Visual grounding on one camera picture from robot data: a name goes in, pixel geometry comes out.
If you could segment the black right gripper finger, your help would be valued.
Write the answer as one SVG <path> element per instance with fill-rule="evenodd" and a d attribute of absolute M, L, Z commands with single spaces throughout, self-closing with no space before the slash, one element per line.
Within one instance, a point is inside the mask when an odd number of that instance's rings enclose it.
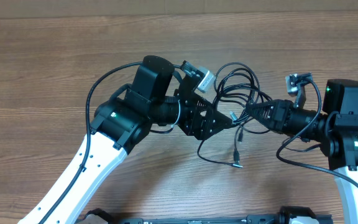
<path fill-rule="evenodd" d="M 275 120 L 271 117 L 256 117 L 256 121 L 258 121 L 262 126 L 267 129 L 273 131 L 275 130 Z"/>
<path fill-rule="evenodd" d="M 270 119 L 275 107 L 275 100 L 246 105 L 246 113 L 255 119 Z"/>

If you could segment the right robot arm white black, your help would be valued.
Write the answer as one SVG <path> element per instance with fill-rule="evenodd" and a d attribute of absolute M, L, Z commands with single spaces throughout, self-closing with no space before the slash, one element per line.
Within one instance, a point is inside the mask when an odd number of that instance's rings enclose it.
<path fill-rule="evenodd" d="M 358 223 L 358 81 L 328 80 L 325 95 L 317 96 L 315 111 L 303 107 L 308 84 L 315 82 L 311 78 L 288 77 L 288 93 L 296 96 L 295 101 L 251 103 L 246 106 L 246 111 L 268 130 L 289 137 L 276 152 L 280 161 L 333 175 L 345 222 Z M 282 150 L 296 138 L 318 142 L 321 152 L 328 158 L 329 167 L 282 157 Z"/>

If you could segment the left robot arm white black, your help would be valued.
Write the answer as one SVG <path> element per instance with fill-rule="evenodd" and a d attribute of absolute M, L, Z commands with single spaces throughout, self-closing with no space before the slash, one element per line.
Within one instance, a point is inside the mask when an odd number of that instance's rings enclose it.
<path fill-rule="evenodd" d="M 232 126 L 232 119 L 203 98 L 214 82 L 206 68 L 148 55 L 134 81 L 86 115 L 86 135 L 67 168 L 23 223 L 74 223 L 106 177 L 154 124 L 179 127 L 201 141 Z"/>

